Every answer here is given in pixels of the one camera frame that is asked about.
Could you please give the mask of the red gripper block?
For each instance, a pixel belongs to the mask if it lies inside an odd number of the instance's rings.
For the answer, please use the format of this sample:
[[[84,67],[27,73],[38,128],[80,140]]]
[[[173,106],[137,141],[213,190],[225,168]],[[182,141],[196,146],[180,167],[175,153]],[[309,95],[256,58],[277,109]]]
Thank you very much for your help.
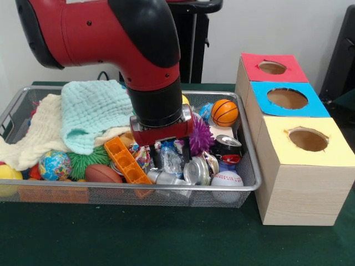
[[[162,168],[160,149],[162,140],[182,139],[182,155],[184,162],[191,160],[190,138],[194,130],[194,121],[190,119],[185,122],[174,123],[165,127],[143,128],[136,118],[132,118],[132,134],[136,143],[140,146],[149,146],[149,154],[155,168]]]

